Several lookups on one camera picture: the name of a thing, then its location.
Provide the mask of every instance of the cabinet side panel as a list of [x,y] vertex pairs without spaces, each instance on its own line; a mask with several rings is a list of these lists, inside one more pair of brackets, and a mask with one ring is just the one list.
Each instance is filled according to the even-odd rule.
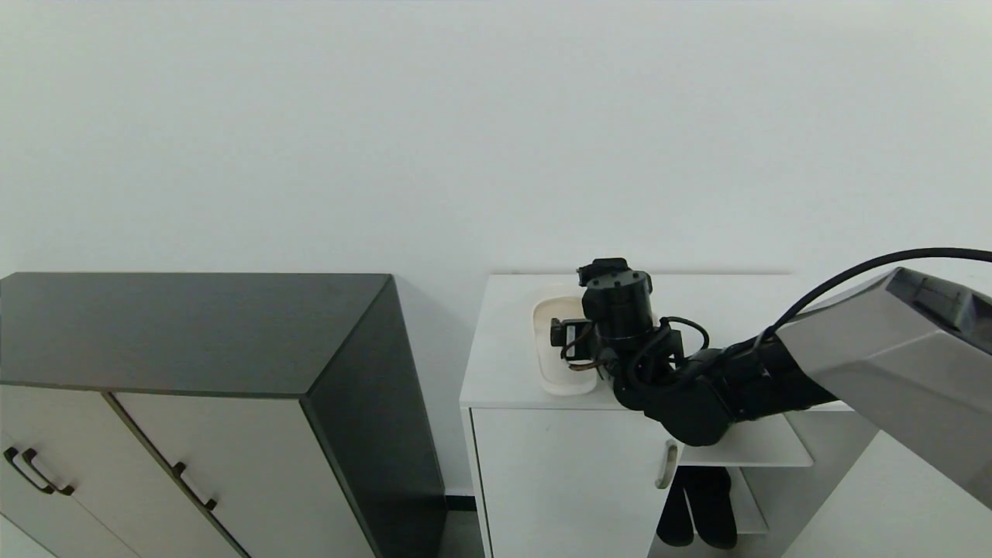
[[395,281],[304,401],[324,452],[385,558],[434,558],[446,510]]
[[468,448],[468,464],[472,473],[472,488],[475,492],[475,506],[479,516],[479,531],[482,534],[482,547],[486,558],[492,558],[492,542],[489,539],[489,519],[486,516],[486,496],[479,472],[479,455],[475,447],[475,427],[472,426],[472,410],[461,408],[461,425],[465,429],[465,446]]

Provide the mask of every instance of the black boot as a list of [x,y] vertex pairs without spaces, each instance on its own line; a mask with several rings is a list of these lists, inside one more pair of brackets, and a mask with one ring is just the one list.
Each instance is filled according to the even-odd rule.
[[665,509],[662,510],[662,518],[658,520],[658,528],[655,532],[658,533],[658,538],[669,546],[692,544],[692,519],[688,516],[688,505],[685,504],[681,467],[676,469],[669,498],[665,500]]
[[699,538],[730,550],[737,545],[737,521],[730,503],[730,474],[722,467],[679,467]]

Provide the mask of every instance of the cabinet handle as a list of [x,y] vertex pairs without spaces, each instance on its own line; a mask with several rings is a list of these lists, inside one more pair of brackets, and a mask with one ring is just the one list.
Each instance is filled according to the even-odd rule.
[[668,489],[676,477],[676,468],[679,465],[679,446],[675,440],[669,440],[665,444],[665,461],[662,463],[661,472],[655,480],[655,488],[658,490]]
[[35,467],[36,457],[38,457],[38,452],[36,452],[34,448],[28,448],[27,450],[24,451],[23,454],[21,454],[21,458],[24,459],[24,463],[28,464],[28,467],[30,467],[31,470],[35,472],[35,475],[44,479],[45,482],[49,484],[49,487],[54,488],[56,492],[58,492],[63,496],[71,496],[72,493],[75,492],[75,487],[65,485],[65,488],[57,488],[55,483],[49,481],[49,478],[43,475],[42,472],[38,471],[38,468]]
[[5,460],[7,460],[7,463],[9,463],[11,467],[14,468],[14,471],[17,471],[21,475],[21,477],[24,477],[24,480],[25,481],[27,481],[28,483],[31,483],[31,486],[34,487],[35,489],[37,489],[38,491],[44,492],[46,494],[54,494],[54,493],[56,493],[56,488],[53,487],[51,483],[49,483],[49,485],[46,486],[46,487],[39,487],[38,485],[35,484],[35,481],[31,477],[28,477],[28,474],[27,473],[21,471],[21,468],[18,467],[16,463],[14,463],[14,458],[16,458],[17,457],[17,454],[19,454],[19,453],[20,452],[17,451],[17,448],[15,448],[14,446],[11,446],[11,447],[7,448],[6,450],[4,450],[3,458]]
[[176,480],[179,481],[181,485],[183,485],[183,488],[185,488],[190,494],[192,494],[193,499],[195,499],[200,505],[205,507],[208,511],[214,511],[214,509],[217,508],[217,500],[211,498],[207,500],[206,503],[199,501],[199,497],[196,495],[196,492],[192,491],[192,488],[190,488],[189,485],[186,484],[186,481],[183,480],[183,473],[185,471],[186,471],[186,464],[183,463],[182,461],[173,465],[173,477],[175,477]]

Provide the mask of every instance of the cabinet door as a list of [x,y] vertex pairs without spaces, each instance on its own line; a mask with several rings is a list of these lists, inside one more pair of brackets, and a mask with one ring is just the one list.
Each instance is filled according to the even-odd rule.
[[668,497],[659,480],[682,452],[661,424],[630,411],[472,409],[472,426],[493,558],[648,555]]
[[4,430],[141,558],[238,557],[100,393],[5,386],[2,397]]
[[299,401],[117,400],[170,465],[186,464],[195,491],[216,498],[214,516],[252,558],[372,558]]
[[[16,448],[19,452],[14,464],[37,485],[43,486],[45,481],[26,466],[23,454],[30,448],[47,455],[47,446],[26,446],[4,432],[0,434],[0,451],[8,448]],[[71,497],[38,491],[6,461],[0,468],[0,513],[56,556],[138,558]],[[7,556],[4,543],[0,540],[0,556]]]

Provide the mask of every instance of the shelf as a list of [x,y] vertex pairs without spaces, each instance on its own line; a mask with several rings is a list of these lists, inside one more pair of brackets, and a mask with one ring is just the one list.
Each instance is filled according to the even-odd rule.
[[843,401],[831,401],[830,403],[823,403],[822,405],[816,405],[815,407],[810,407],[806,410],[807,413],[815,412],[854,412],[854,409],[850,405],[844,403]]
[[768,524],[754,500],[751,489],[744,480],[741,470],[736,467],[727,469],[730,473],[730,503],[734,508],[734,521],[737,523],[737,534],[760,535],[768,532]]
[[811,467],[812,457],[789,421],[777,415],[735,424],[715,446],[685,446],[679,463],[723,467]]

